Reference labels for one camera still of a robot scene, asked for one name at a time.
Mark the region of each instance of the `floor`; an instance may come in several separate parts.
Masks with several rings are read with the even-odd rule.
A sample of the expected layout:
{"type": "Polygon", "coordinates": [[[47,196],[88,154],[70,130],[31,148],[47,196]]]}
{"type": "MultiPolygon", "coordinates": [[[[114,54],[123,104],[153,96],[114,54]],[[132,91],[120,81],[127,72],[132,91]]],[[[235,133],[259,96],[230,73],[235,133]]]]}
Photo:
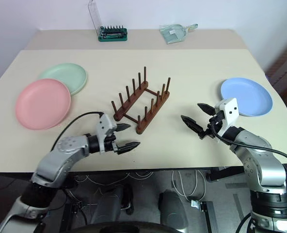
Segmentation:
{"type": "MultiPolygon", "coordinates": [[[[189,194],[195,183],[195,170],[182,170],[182,181],[185,189],[185,193],[189,194]]],[[[125,173],[110,173],[107,175],[90,175],[89,178],[92,181],[98,183],[112,183],[120,180],[126,176],[125,173]]],[[[131,176],[141,179],[135,173],[131,173],[131,176]]],[[[92,218],[97,200],[100,198],[101,193],[112,188],[111,186],[96,185],[90,180],[85,179],[85,176],[78,177],[80,182],[76,189],[72,189],[73,195],[82,200],[85,207],[84,212],[88,218],[88,221],[92,218]]],[[[0,187],[5,187],[13,179],[0,178],[0,187]]],[[[21,195],[24,187],[28,182],[16,180],[8,188],[0,190],[0,222],[7,214],[7,211],[11,208],[15,199],[21,195]]],[[[154,172],[149,178],[145,180],[136,180],[132,177],[119,182],[120,184],[129,183],[133,187],[134,191],[134,208],[133,215],[128,216],[125,211],[121,212],[120,220],[124,221],[148,221],[159,223],[160,214],[158,210],[159,194],[166,189],[174,190],[172,185],[172,171],[157,171],[154,172]]],[[[174,183],[177,188],[182,192],[180,178],[178,171],[174,173],[174,183]]],[[[203,179],[198,173],[198,186],[194,193],[194,198],[199,198],[204,191],[203,179]]],[[[184,197],[181,197],[183,205],[185,207],[190,233],[205,233],[207,232],[205,216],[198,209],[191,207],[190,203],[184,197]]],[[[218,228],[220,233],[234,232],[237,228],[240,220],[249,213],[251,206],[249,201],[249,189],[246,187],[245,175],[240,174],[230,178],[225,178],[217,182],[206,182],[206,195],[203,198],[205,201],[212,201],[218,228]]],[[[61,206],[65,201],[65,195],[62,191],[59,191],[54,201],[51,204],[51,209],[61,206]]],[[[59,232],[60,222],[63,214],[63,208],[59,210],[50,211],[45,218],[47,224],[45,232],[59,232]]],[[[82,215],[78,214],[75,217],[73,228],[84,225],[82,215]]]]}

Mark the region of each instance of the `metal bracket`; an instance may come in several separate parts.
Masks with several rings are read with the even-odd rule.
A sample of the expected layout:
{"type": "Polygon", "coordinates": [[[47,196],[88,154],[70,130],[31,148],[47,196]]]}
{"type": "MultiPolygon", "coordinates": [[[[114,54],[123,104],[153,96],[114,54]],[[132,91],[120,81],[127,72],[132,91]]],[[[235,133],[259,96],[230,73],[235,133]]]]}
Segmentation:
{"type": "MultiPolygon", "coordinates": [[[[27,219],[43,219],[48,212],[48,207],[47,208],[37,208],[33,206],[29,206],[24,204],[21,201],[21,197],[18,197],[11,210],[7,214],[6,218],[2,221],[0,224],[0,232],[4,230],[4,228],[9,224],[19,224],[19,221],[15,219],[15,216],[27,218],[27,219]]],[[[30,227],[34,230],[37,227],[38,223],[32,223],[30,227]]]]}
{"type": "Polygon", "coordinates": [[[75,214],[77,214],[77,212],[78,208],[74,204],[72,203],[65,204],[59,232],[66,232],[71,230],[73,218],[75,214]]]}
{"type": "Polygon", "coordinates": [[[224,119],[222,120],[222,127],[218,132],[218,135],[222,136],[228,128],[235,125],[236,120],[239,117],[239,110],[236,98],[230,98],[222,100],[215,106],[216,113],[223,111],[224,119]]]}
{"type": "Polygon", "coordinates": [[[205,214],[208,233],[219,233],[215,209],[212,201],[201,201],[200,210],[205,214]]]}
{"type": "Polygon", "coordinates": [[[121,107],[117,110],[114,104],[114,101],[111,101],[111,104],[114,109],[114,119],[116,121],[120,121],[123,117],[126,117],[130,119],[131,121],[137,123],[136,132],[138,134],[142,134],[144,130],[147,128],[149,123],[152,121],[152,119],[155,117],[155,115],[158,113],[160,108],[163,106],[163,104],[166,102],[166,100],[169,97],[169,83],[171,78],[168,78],[167,80],[167,86],[165,90],[165,84],[163,84],[161,95],[159,94],[159,91],[156,93],[150,89],[148,89],[148,81],[146,80],[146,67],[143,68],[143,82],[141,82],[141,74],[138,73],[138,83],[139,87],[135,88],[135,79],[132,79],[133,81],[133,94],[129,94],[128,86],[126,86],[126,92],[128,95],[127,101],[123,101],[122,94],[119,93],[120,101],[121,101],[121,107]],[[154,99],[151,99],[151,109],[148,111],[148,107],[146,106],[144,108],[144,118],[141,120],[140,115],[137,116],[137,120],[132,118],[131,116],[127,115],[128,110],[132,107],[132,105],[136,102],[136,100],[141,96],[141,94],[146,91],[149,92],[152,95],[155,95],[157,97],[157,101],[154,104],[154,99]]]}
{"type": "Polygon", "coordinates": [[[104,140],[107,136],[111,136],[116,130],[117,125],[115,122],[111,122],[107,114],[103,114],[99,119],[99,123],[96,126],[97,138],[99,144],[99,152],[105,152],[104,140]]]}

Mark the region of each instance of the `wire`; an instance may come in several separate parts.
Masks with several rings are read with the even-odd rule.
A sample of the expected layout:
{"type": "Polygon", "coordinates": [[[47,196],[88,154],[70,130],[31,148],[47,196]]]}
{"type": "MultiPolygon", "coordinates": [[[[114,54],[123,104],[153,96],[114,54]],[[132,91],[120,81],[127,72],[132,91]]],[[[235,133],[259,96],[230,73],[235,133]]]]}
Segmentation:
{"type": "Polygon", "coordinates": [[[146,176],[144,178],[136,178],[136,177],[133,177],[132,175],[129,175],[129,177],[131,177],[131,178],[133,178],[135,180],[138,180],[138,181],[142,181],[142,180],[148,179],[152,175],[153,175],[153,172],[151,172],[148,176],[146,176]]]}
{"type": "Polygon", "coordinates": [[[98,185],[100,185],[100,186],[109,186],[109,185],[113,185],[113,184],[115,184],[115,183],[118,183],[118,182],[120,182],[120,181],[123,181],[123,180],[125,180],[127,177],[129,177],[129,176],[130,176],[130,174],[127,173],[124,178],[122,178],[122,179],[120,179],[120,180],[118,180],[118,181],[112,182],[112,183],[98,183],[98,182],[96,182],[96,181],[91,180],[91,179],[89,178],[89,176],[86,176],[86,177],[87,177],[87,179],[88,179],[90,182],[92,182],[92,183],[94,183],[94,184],[98,184],[98,185]]]}
{"type": "Polygon", "coordinates": [[[149,172],[148,174],[141,175],[141,174],[138,174],[138,172],[135,172],[135,174],[136,174],[137,176],[139,176],[139,177],[147,177],[147,176],[149,176],[151,173],[153,173],[153,172],[151,171],[151,172],[149,172]]]}
{"type": "Polygon", "coordinates": [[[65,198],[65,201],[63,202],[63,204],[60,206],[60,207],[57,207],[57,208],[53,208],[53,209],[49,209],[50,211],[54,211],[54,210],[59,210],[59,209],[62,209],[63,208],[63,206],[66,204],[66,202],[67,202],[67,199],[68,199],[68,197],[66,196],[66,198],[65,198]]]}
{"type": "Polygon", "coordinates": [[[248,225],[247,225],[247,231],[246,233],[249,233],[249,230],[251,228],[251,224],[252,224],[252,218],[249,220],[248,225]]]}
{"type": "Polygon", "coordinates": [[[80,213],[82,214],[82,216],[83,216],[83,218],[84,218],[84,223],[85,223],[85,225],[87,225],[86,215],[85,215],[85,213],[82,211],[82,207],[79,205],[79,202],[82,202],[82,201],[80,201],[79,199],[77,199],[77,198],[72,194],[72,192],[71,192],[70,190],[69,190],[69,192],[71,193],[71,195],[72,195],[75,199],[79,200],[79,202],[75,202],[75,201],[73,200],[73,198],[67,193],[66,189],[63,188],[62,191],[65,193],[66,197],[67,197],[74,205],[77,206],[78,210],[80,211],[80,213]]]}
{"type": "Polygon", "coordinates": [[[80,209],[80,208],[79,208],[79,211],[80,211],[80,213],[82,214],[82,216],[83,216],[83,218],[84,218],[84,223],[85,223],[85,225],[87,226],[87,218],[86,218],[85,213],[84,213],[83,210],[80,209]]]}
{"type": "Polygon", "coordinates": [[[75,180],[76,182],[78,182],[78,183],[81,183],[81,182],[84,182],[84,181],[86,181],[86,180],[87,180],[87,176],[85,176],[85,179],[84,179],[84,180],[82,180],[82,181],[78,181],[76,178],[74,178],[74,180],[75,180]]]}
{"type": "Polygon", "coordinates": [[[205,178],[204,178],[202,172],[201,171],[198,171],[198,172],[201,174],[201,176],[203,177],[203,181],[204,181],[204,192],[203,192],[203,195],[201,196],[201,198],[199,199],[199,200],[201,200],[204,198],[204,196],[206,194],[206,181],[205,181],[205,178]]]}
{"type": "Polygon", "coordinates": [[[247,214],[247,215],[240,221],[239,226],[237,227],[235,233],[239,233],[239,232],[240,232],[240,230],[241,230],[242,226],[244,225],[245,221],[247,221],[247,219],[248,219],[250,216],[251,216],[251,214],[249,213],[249,214],[247,214]]]}
{"type": "Polygon", "coordinates": [[[226,139],[226,138],[218,135],[217,132],[216,132],[216,129],[215,129],[215,122],[214,121],[211,122],[211,131],[215,135],[215,137],[217,137],[218,139],[220,139],[223,142],[226,142],[226,143],[229,143],[229,144],[233,144],[233,145],[237,145],[237,146],[240,146],[240,147],[252,148],[252,149],[256,149],[256,150],[270,151],[270,152],[273,152],[273,153],[276,153],[276,154],[280,154],[280,155],[282,155],[282,156],[287,158],[287,154],[283,153],[283,152],[281,152],[279,150],[274,150],[272,148],[267,148],[267,147],[259,147],[259,146],[255,146],[255,145],[238,143],[238,142],[234,142],[232,140],[226,139]]]}
{"type": "Polygon", "coordinates": [[[202,172],[201,172],[201,171],[198,171],[198,170],[195,171],[195,174],[196,174],[196,176],[195,176],[195,183],[196,183],[196,184],[195,184],[195,187],[194,187],[193,191],[192,191],[189,195],[186,195],[186,193],[185,193],[185,191],[184,191],[184,187],[183,187],[183,182],[182,182],[182,177],[181,177],[180,171],[178,171],[178,173],[179,173],[179,177],[180,177],[181,188],[182,188],[183,194],[178,191],[178,189],[177,189],[177,187],[176,187],[176,185],[175,185],[175,183],[174,183],[174,171],[172,171],[172,183],[173,183],[174,189],[176,190],[176,192],[177,192],[179,195],[185,197],[185,198],[187,199],[187,201],[189,201],[189,202],[190,202],[190,200],[188,199],[188,197],[189,197],[189,196],[192,196],[193,193],[194,193],[194,192],[196,191],[196,189],[197,189],[197,184],[198,184],[198,182],[197,182],[197,181],[198,181],[198,179],[197,179],[197,172],[199,172],[200,175],[203,177],[203,182],[204,182],[204,192],[203,192],[202,196],[200,197],[200,199],[198,200],[198,201],[200,201],[200,200],[202,200],[202,199],[204,198],[204,196],[205,196],[205,194],[206,194],[206,182],[205,182],[205,178],[204,178],[202,172]]]}
{"type": "Polygon", "coordinates": [[[87,112],[87,113],[83,113],[81,114],[80,116],[77,116],[75,119],[73,119],[64,129],[63,131],[58,135],[58,137],[56,138],[52,148],[51,148],[51,151],[54,149],[56,143],[58,142],[58,140],[60,140],[61,136],[63,135],[63,133],[76,121],[78,120],[79,118],[85,116],[85,115],[89,115],[89,114],[99,114],[99,116],[101,117],[104,113],[103,112],[87,112]]]}
{"type": "Polygon", "coordinates": [[[68,191],[69,191],[70,195],[72,195],[72,197],[73,197],[74,199],[76,199],[78,202],[81,201],[81,200],[79,200],[78,198],[76,198],[76,196],[71,192],[71,190],[68,190],[68,191]]]}
{"type": "Polygon", "coordinates": [[[181,177],[180,171],[178,171],[178,174],[179,174],[179,177],[180,177],[180,183],[181,183],[181,188],[182,188],[183,195],[187,199],[187,201],[190,202],[190,200],[188,199],[188,196],[191,196],[195,192],[195,190],[197,188],[197,171],[195,171],[195,187],[194,187],[193,191],[189,195],[186,195],[186,193],[184,191],[184,187],[183,187],[183,182],[182,182],[182,177],[181,177]]]}
{"type": "Polygon", "coordinates": [[[12,185],[13,184],[13,182],[14,181],[16,181],[16,179],[13,179],[10,183],[8,183],[6,186],[4,186],[4,187],[0,187],[0,190],[3,190],[3,189],[6,189],[6,188],[8,188],[10,185],[12,185]]]}

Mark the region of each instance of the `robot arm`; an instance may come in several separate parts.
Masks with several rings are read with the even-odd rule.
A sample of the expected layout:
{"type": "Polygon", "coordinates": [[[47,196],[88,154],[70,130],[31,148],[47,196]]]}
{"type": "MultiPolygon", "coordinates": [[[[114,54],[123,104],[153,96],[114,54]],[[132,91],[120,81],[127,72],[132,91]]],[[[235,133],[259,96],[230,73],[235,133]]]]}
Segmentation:
{"type": "MultiPolygon", "coordinates": [[[[239,116],[235,98],[222,100],[215,108],[207,104],[198,105],[205,113],[213,116],[205,131],[191,118],[181,118],[201,139],[207,135],[212,138],[220,136],[235,143],[271,148],[264,138],[234,126],[239,116]]],[[[254,232],[287,233],[287,190],[283,165],[272,152],[227,144],[244,166],[251,194],[254,232]]]]}
{"type": "Polygon", "coordinates": [[[130,127],[128,124],[115,124],[103,114],[96,127],[97,134],[66,137],[39,163],[31,182],[23,195],[18,197],[10,212],[0,224],[4,232],[41,232],[49,205],[62,186],[72,166],[90,153],[114,151],[118,154],[131,151],[140,142],[130,142],[122,147],[115,143],[114,132],[130,127]]]}

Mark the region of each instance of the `screwdriver bit set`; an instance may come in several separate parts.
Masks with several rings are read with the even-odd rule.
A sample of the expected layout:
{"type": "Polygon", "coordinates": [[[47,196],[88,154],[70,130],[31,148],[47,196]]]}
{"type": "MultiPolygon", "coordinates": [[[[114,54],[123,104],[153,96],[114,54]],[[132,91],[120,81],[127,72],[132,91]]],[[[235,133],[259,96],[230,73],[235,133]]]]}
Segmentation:
{"type": "Polygon", "coordinates": [[[98,40],[100,42],[110,42],[110,41],[127,41],[128,40],[128,31],[123,26],[101,26],[99,29],[98,40]]]}
{"type": "Polygon", "coordinates": [[[171,78],[168,78],[167,80],[167,86],[165,89],[165,84],[162,86],[162,92],[160,94],[160,91],[157,93],[148,89],[148,81],[146,80],[146,67],[143,68],[143,82],[141,82],[141,74],[138,73],[138,84],[139,87],[136,88],[135,86],[135,79],[132,79],[133,81],[133,94],[129,94],[128,86],[126,86],[126,92],[128,95],[128,99],[124,102],[122,98],[122,94],[119,93],[120,101],[121,101],[121,107],[117,110],[114,104],[114,101],[111,101],[111,104],[114,109],[114,119],[116,121],[120,121],[123,117],[126,117],[130,119],[131,121],[137,123],[136,127],[136,133],[142,134],[144,130],[147,128],[149,123],[152,121],[152,119],[155,117],[155,115],[158,113],[160,108],[163,106],[163,104],[166,102],[166,100],[169,97],[169,83],[171,78]],[[150,111],[148,111],[148,107],[146,106],[144,108],[144,118],[141,120],[140,115],[138,115],[137,120],[132,118],[131,116],[127,115],[128,110],[132,107],[132,105],[136,102],[136,100],[141,96],[141,94],[146,91],[150,94],[157,97],[156,103],[154,103],[154,99],[151,99],[151,108],[150,111]]]}

